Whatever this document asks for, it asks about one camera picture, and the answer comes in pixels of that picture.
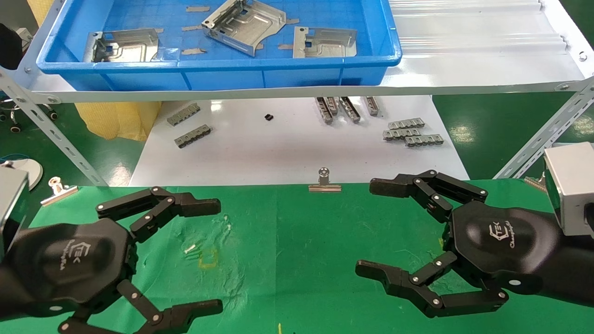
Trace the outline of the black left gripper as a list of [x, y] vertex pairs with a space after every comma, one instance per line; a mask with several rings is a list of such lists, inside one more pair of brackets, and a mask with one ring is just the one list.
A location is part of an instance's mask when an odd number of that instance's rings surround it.
[[[145, 323], [136, 334], [186, 334], [199, 317], [220, 314], [220, 299], [159, 310], [130, 281], [136, 272], [136, 244], [144, 243], [173, 218], [221, 212], [219, 199], [147, 188], [96, 207], [92, 224], [55, 224], [20, 231], [10, 248], [10, 318], [53, 317], [75, 312], [58, 327], [60, 334], [116, 334], [89, 325], [123, 296]], [[130, 226], [123, 218], [143, 213]]]

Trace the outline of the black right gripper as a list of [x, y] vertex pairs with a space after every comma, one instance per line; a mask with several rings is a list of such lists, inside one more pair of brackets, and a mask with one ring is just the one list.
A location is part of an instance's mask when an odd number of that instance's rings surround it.
[[[410, 301], [426, 317], [495, 312], [509, 299], [501, 288], [524, 295], [563, 294], [562, 230], [551, 213], [488, 206], [486, 190], [435, 170], [374, 178], [370, 193], [410, 197], [437, 222], [449, 221], [443, 237], [450, 252], [414, 273], [367, 260], [355, 266], [358, 276], [380, 282], [386, 294]], [[466, 205], [453, 210], [447, 198]], [[452, 268], [481, 290], [433, 292], [431, 283]]]

